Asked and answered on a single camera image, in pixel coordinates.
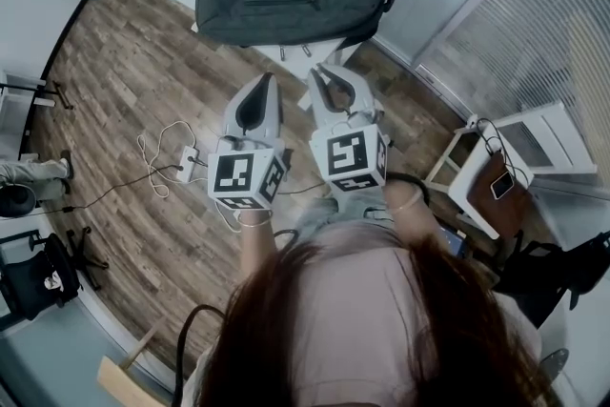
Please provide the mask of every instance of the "wooden chair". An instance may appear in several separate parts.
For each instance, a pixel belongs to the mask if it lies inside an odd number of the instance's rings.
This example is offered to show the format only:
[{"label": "wooden chair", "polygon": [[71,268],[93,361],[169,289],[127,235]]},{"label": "wooden chair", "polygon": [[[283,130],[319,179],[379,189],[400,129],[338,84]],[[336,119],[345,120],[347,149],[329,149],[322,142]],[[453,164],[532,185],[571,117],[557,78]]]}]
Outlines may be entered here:
[{"label": "wooden chair", "polygon": [[[480,215],[479,212],[468,202],[468,192],[477,179],[478,173],[489,161],[490,155],[487,145],[493,152],[504,149],[510,156],[518,182],[527,189],[536,174],[567,174],[567,173],[596,173],[597,165],[591,160],[579,131],[565,111],[561,102],[545,105],[531,111],[509,115],[492,121],[492,124],[478,124],[479,118],[473,115],[468,119],[464,128],[456,130],[453,140],[437,161],[433,169],[426,176],[425,183],[428,188],[447,193],[456,204],[467,214],[460,218],[472,225],[481,228],[492,239],[498,239],[496,230]],[[506,137],[496,132],[494,126],[499,130],[507,126],[522,123],[534,136],[543,152],[546,154],[550,165],[528,166],[521,155],[511,146]],[[451,152],[456,147],[460,138],[467,133],[483,131],[482,137],[468,156],[468,159],[460,167],[452,158]],[[441,185],[434,181],[440,169],[447,165],[456,173],[455,179],[449,185]]]},{"label": "wooden chair", "polygon": [[164,321],[165,317],[161,317],[120,364],[115,364],[107,356],[102,358],[99,371],[97,372],[97,382],[125,407],[169,406],[169,403],[166,403],[155,393],[137,383],[129,373],[130,366],[132,366],[138,355],[146,348]]}]

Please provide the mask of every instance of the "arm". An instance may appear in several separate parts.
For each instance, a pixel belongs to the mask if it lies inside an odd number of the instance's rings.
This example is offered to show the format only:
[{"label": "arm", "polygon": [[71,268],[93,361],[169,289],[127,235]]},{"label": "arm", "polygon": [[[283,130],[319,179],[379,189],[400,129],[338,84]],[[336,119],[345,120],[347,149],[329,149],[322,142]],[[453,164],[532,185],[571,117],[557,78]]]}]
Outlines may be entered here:
[{"label": "arm", "polygon": [[[431,234],[448,251],[447,238],[420,192],[417,186],[399,180],[390,180],[383,188],[388,211],[394,218],[396,233],[404,244],[419,241]],[[420,197],[413,201],[418,193]]]},{"label": "arm", "polygon": [[258,270],[258,267],[270,254],[277,253],[270,217],[271,215],[267,211],[242,211],[239,216],[239,221],[243,224],[240,241],[241,274],[244,279]]}]

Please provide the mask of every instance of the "extension cord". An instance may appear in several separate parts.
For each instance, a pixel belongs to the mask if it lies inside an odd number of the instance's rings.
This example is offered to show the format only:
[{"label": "extension cord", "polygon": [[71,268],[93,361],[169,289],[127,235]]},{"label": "extension cord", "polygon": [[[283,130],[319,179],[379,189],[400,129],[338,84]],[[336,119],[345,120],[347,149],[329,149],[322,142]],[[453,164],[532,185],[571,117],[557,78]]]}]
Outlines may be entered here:
[{"label": "extension cord", "polygon": [[199,156],[199,150],[193,146],[185,146],[180,158],[182,170],[175,174],[175,177],[183,183],[189,183],[193,177],[195,160]]}]

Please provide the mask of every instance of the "brown leather bag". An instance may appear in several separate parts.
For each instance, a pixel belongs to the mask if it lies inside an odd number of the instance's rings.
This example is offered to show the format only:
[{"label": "brown leather bag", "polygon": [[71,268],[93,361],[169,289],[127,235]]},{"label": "brown leather bag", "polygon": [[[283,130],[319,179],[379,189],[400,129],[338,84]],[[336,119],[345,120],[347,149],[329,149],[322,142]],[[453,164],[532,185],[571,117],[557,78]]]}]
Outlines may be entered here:
[{"label": "brown leather bag", "polygon": [[517,181],[502,198],[499,200],[494,198],[491,184],[506,171],[502,153],[492,154],[489,162],[478,173],[474,185],[468,192],[468,201],[501,237],[511,239],[521,228],[521,223],[530,207],[532,198]]}]

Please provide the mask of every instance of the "black shoe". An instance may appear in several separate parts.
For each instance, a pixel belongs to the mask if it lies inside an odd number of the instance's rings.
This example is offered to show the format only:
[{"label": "black shoe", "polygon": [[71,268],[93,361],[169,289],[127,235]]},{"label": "black shoe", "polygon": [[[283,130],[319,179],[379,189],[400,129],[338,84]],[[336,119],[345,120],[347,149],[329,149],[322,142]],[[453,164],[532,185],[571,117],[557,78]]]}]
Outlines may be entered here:
[{"label": "black shoe", "polygon": [[66,178],[68,180],[72,180],[74,178],[74,167],[72,166],[72,158],[70,152],[68,150],[64,150],[59,154],[59,157],[68,161],[68,176],[66,176]]},{"label": "black shoe", "polygon": [[61,183],[64,186],[64,195],[70,195],[71,188],[70,188],[70,183],[68,183],[68,180],[65,180],[64,178],[62,178]]}]

